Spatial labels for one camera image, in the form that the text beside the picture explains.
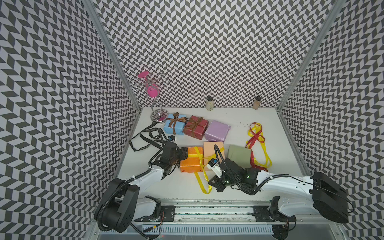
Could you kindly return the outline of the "green gift box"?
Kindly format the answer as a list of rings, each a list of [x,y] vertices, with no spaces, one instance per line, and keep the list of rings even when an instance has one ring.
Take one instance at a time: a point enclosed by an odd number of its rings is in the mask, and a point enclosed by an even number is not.
[[[228,158],[244,169],[251,167],[251,150],[248,148],[230,145]]]

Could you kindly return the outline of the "orange gift box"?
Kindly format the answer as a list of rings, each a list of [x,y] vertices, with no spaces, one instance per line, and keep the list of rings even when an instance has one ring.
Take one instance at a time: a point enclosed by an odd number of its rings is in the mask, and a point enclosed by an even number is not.
[[[197,148],[200,153],[204,155],[203,147]],[[194,154],[196,154],[194,147],[188,147],[188,157],[180,163],[180,170],[182,173],[203,172],[199,165],[199,158],[192,157]]]

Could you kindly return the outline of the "red gift box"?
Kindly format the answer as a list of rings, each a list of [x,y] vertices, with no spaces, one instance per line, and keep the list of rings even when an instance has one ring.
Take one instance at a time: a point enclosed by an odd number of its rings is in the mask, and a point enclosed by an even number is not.
[[[203,117],[191,116],[183,129],[183,133],[192,138],[202,140],[208,125],[209,121]]]

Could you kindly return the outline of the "peach gift box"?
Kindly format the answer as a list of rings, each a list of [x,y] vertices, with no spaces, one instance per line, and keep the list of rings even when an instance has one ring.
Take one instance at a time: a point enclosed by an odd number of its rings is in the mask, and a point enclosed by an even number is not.
[[[212,158],[216,158],[215,145],[218,146],[218,148],[221,151],[221,154],[222,154],[223,158],[225,159],[225,148],[224,148],[224,143],[223,142],[204,142],[204,144],[203,144],[204,166],[205,166],[205,170],[207,170],[207,171],[209,171],[209,169],[207,167],[208,162]]]

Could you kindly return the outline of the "purple gift box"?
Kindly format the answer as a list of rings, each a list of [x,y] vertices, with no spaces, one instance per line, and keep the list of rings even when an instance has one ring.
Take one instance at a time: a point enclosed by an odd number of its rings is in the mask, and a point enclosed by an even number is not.
[[[213,120],[205,132],[205,139],[210,142],[224,142],[231,126]]]

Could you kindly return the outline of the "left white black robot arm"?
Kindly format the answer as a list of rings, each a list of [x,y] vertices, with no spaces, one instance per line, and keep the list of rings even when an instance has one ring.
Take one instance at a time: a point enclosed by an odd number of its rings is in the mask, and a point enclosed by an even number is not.
[[[166,142],[149,161],[149,168],[128,180],[113,179],[104,193],[94,219],[101,231],[124,232],[134,220],[158,220],[161,201],[151,196],[140,196],[147,188],[163,180],[188,158],[188,148]]]

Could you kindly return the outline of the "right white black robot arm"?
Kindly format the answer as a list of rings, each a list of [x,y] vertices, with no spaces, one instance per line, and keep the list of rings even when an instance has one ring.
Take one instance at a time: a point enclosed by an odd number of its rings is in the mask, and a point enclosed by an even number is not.
[[[249,196],[261,192],[277,193],[268,206],[255,211],[258,222],[290,222],[296,215],[320,215],[329,221],[346,224],[349,213],[354,211],[353,204],[347,199],[347,191],[320,172],[294,177],[244,169],[230,159],[220,162],[215,158],[208,162],[208,169],[215,173],[208,184],[219,193],[226,187],[234,187]]]

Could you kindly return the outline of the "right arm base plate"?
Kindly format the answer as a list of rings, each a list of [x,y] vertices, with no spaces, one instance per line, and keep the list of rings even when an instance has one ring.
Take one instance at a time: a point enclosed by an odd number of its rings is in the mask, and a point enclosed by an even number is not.
[[[271,206],[253,206],[252,215],[256,222],[296,222],[296,216],[287,217],[279,212],[278,207]]]

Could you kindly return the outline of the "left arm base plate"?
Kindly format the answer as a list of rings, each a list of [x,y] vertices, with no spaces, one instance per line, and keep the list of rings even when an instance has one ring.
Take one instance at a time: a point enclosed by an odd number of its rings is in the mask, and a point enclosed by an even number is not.
[[[176,206],[161,206],[157,222],[173,222],[175,219]]]

